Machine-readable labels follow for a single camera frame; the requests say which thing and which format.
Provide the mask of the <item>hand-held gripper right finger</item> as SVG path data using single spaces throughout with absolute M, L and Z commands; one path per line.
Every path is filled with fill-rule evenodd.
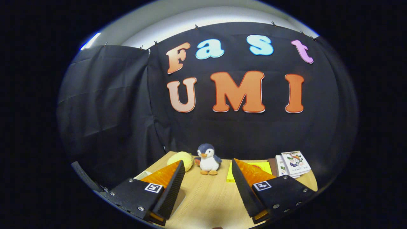
M 276 177 L 236 158 L 231 165 L 244 207 L 256 224 L 275 222 L 316 195 L 310 186 L 288 175 Z

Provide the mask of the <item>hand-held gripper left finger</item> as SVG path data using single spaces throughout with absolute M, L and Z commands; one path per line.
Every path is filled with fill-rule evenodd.
M 178 160 L 138 180 L 128 178 L 102 197 L 116 208 L 137 219 L 164 226 L 172 214 L 185 175 Z

